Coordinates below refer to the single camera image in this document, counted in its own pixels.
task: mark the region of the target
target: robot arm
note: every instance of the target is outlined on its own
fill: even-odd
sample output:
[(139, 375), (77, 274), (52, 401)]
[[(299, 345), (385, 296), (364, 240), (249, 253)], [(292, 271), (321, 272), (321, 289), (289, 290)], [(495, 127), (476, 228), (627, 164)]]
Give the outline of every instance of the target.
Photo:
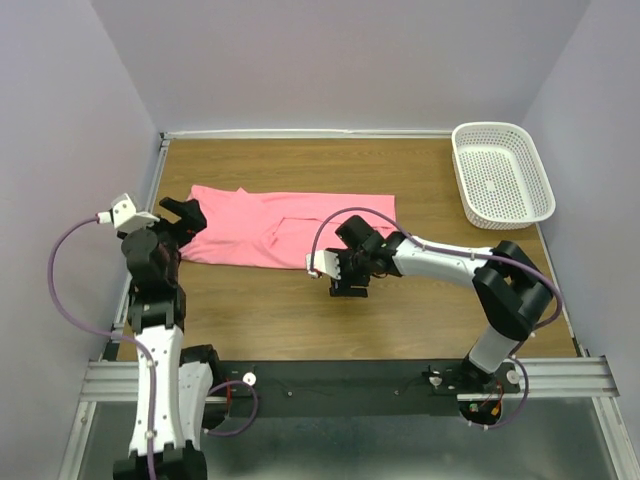
[[(517, 345), (524, 342), (552, 299), (551, 292), (537, 278), (521, 269), (476, 255), (502, 256), (535, 268), (514, 243), (501, 242), (495, 248), (464, 248), (427, 242), (469, 254), (457, 257), (419, 247), (402, 233), (386, 239), (354, 215), (336, 230), (346, 249), (316, 252), (314, 272), (331, 277), (331, 296), (366, 297), (370, 277), (422, 275), (474, 288), (487, 315), (489, 326), (463, 360), (465, 382), (486, 385)], [(310, 255), (307, 256), (310, 270)]]
[[(171, 223), (138, 211), (128, 195), (99, 214), (101, 223), (113, 223), (123, 239), (121, 250), (132, 276), (127, 321), (155, 363), (152, 382), (147, 360), (138, 350), (138, 402), (129, 458), (114, 464), (113, 478), (148, 478), (151, 438), (158, 478), (204, 480), (206, 462), (200, 452), (204, 406), (209, 390), (222, 383), (223, 376), (210, 345), (182, 349), (186, 295), (178, 283), (178, 268), (180, 248), (206, 227), (206, 219), (196, 200), (165, 198), (160, 205), (180, 219)], [(147, 431), (150, 408), (153, 432)]]

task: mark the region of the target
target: basket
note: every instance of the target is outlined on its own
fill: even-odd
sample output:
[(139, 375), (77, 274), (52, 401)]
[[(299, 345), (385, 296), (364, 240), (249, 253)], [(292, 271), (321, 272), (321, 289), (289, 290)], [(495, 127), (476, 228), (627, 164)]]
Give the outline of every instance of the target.
[(556, 208), (531, 136), (510, 123), (475, 122), (453, 131), (453, 166), (464, 213), (479, 228), (514, 230)]

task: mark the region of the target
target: pink cloth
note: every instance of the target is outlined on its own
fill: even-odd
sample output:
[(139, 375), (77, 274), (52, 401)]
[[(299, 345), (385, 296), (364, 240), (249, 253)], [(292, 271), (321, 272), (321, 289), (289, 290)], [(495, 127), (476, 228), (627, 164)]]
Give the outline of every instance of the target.
[[(306, 268), (320, 223), (346, 207), (369, 207), (395, 220), (393, 195), (330, 193), (247, 193), (194, 185), (189, 198), (200, 202), (207, 228), (182, 249), (193, 262), (268, 268)], [(323, 230), (318, 249), (344, 248), (336, 228), (351, 215), (362, 216), (382, 235), (394, 228), (370, 213), (338, 215)]]

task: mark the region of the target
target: gray floor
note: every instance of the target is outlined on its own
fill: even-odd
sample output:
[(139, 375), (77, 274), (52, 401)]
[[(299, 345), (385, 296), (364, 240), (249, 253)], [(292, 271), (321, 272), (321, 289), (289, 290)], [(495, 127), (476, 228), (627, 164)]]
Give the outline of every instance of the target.
[[(99, 406), (81, 479), (111, 479), (134, 416), (134, 404)], [(258, 419), (239, 437), (203, 438), (203, 451), (212, 480), (616, 478), (588, 399), (531, 400), (490, 432), (458, 418)]]

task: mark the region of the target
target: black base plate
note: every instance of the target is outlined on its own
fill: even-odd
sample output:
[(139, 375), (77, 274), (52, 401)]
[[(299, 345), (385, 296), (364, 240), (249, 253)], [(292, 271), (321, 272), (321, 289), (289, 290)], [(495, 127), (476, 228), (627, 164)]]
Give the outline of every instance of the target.
[[(448, 388), (447, 373), (459, 368), (460, 359), (436, 360), (354, 360), (354, 361), (223, 361), (225, 376), (242, 380), (252, 372), (260, 398), (260, 417), (352, 417), (376, 415), (460, 414), (456, 396), (462, 393), (486, 393), (459, 385)], [(504, 364), (496, 378), (506, 393), (519, 391), (509, 384)], [(439, 387), (429, 383), (426, 372), (444, 372)], [(234, 387), (229, 414), (246, 417), (252, 397), (245, 387)], [(207, 405), (214, 413), (226, 405)]]

